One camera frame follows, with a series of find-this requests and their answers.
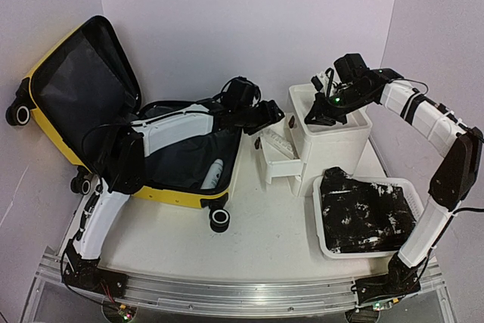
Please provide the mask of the white cosmetic tube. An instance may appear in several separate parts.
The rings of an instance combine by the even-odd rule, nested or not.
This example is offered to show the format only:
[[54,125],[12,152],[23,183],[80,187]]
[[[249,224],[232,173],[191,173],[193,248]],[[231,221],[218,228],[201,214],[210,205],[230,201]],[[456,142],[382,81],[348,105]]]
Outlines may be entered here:
[[263,135],[265,140],[285,157],[290,160],[297,158],[293,145],[285,137],[274,132],[272,129],[265,129]]

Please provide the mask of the yellow cartoon print suitcase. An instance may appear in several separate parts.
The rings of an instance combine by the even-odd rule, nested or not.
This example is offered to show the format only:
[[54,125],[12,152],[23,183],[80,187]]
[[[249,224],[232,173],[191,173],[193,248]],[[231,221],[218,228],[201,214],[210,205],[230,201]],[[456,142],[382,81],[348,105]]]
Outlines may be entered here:
[[132,121],[147,105],[141,102],[138,81],[112,25],[95,16],[21,81],[5,119],[12,126],[37,122],[77,167],[71,190],[89,196],[96,183],[92,166],[104,142],[95,136],[83,144],[83,135],[101,124]]

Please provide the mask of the white bottle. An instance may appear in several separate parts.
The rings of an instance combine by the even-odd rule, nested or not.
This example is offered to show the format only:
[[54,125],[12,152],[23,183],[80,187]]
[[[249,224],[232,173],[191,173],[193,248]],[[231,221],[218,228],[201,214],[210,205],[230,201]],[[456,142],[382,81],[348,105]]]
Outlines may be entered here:
[[200,188],[202,190],[214,189],[219,183],[219,180],[222,175],[223,167],[224,167],[223,160],[216,159],[213,162],[213,164],[210,166]]

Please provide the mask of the white drawer cabinet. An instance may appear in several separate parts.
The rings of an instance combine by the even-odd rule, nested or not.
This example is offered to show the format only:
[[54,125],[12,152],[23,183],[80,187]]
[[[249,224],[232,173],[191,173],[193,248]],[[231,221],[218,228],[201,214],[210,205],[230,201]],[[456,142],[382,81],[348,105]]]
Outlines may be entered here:
[[271,184],[274,179],[288,178],[290,190],[297,197],[312,195],[313,182],[326,169],[338,166],[352,175],[365,149],[373,123],[364,110],[347,116],[347,123],[334,126],[315,126],[304,123],[315,100],[316,90],[311,84],[289,87],[289,110],[285,118],[269,127],[295,151],[290,159],[260,137],[259,164],[262,180]]

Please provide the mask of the black white patterned garment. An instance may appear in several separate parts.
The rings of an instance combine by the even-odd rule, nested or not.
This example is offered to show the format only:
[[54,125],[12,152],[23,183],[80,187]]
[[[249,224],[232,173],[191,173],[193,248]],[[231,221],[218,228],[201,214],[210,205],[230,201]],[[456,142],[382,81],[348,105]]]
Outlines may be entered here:
[[333,167],[324,172],[319,191],[325,245],[332,253],[399,250],[417,224],[397,184],[361,182]]

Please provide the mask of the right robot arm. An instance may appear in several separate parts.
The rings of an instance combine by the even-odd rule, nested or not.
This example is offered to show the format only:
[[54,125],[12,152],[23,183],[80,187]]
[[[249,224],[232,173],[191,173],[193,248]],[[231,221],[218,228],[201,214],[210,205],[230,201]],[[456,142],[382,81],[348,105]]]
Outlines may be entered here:
[[306,118],[309,124],[332,126],[346,115],[376,103],[399,115],[434,147],[441,157],[429,175],[427,204],[407,241],[388,263],[388,272],[355,282],[361,306],[380,305],[420,289],[420,278],[430,256],[461,202],[477,180],[483,134],[470,128],[442,103],[415,88],[415,81],[390,68],[364,66],[327,69],[312,77],[315,101]]

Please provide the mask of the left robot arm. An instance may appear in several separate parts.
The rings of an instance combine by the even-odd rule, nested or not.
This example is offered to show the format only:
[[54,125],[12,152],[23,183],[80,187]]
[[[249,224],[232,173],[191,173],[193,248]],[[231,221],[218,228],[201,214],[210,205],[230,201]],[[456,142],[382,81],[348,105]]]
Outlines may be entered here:
[[257,85],[236,77],[212,98],[154,102],[132,121],[90,128],[82,143],[95,136],[104,143],[92,166],[95,186],[60,260],[62,283],[107,297],[124,294],[126,275],[100,268],[99,261],[114,220],[133,196],[207,209],[210,228],[226,231],[231,217],[225,205],[241,136],[283,117]]

